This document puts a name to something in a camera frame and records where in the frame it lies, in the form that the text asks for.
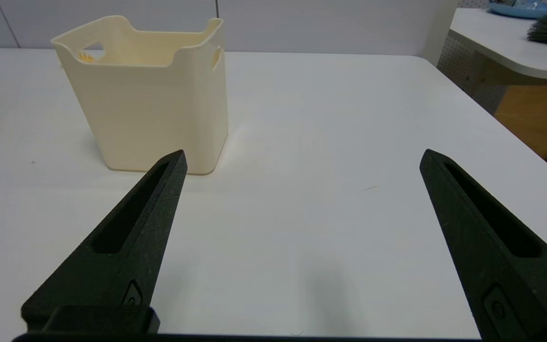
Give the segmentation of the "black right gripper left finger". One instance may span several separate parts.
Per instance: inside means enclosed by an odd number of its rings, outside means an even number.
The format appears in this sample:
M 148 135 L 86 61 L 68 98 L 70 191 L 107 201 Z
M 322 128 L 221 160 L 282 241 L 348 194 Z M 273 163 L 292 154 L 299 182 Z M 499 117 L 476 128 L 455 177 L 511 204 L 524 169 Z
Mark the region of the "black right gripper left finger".
M 184 186 L 182 150 L 162 157 L 21 307 L 28 333 L 156 333 L 151 308 Z

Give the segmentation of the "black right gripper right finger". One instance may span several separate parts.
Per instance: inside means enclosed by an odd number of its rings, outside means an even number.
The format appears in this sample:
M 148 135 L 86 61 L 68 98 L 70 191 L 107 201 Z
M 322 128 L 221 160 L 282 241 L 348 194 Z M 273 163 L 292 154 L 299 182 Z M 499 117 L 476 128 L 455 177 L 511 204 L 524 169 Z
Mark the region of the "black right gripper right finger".
M 420 173 L 481 338 L 547 341 L 547 243 L 444 154 Z

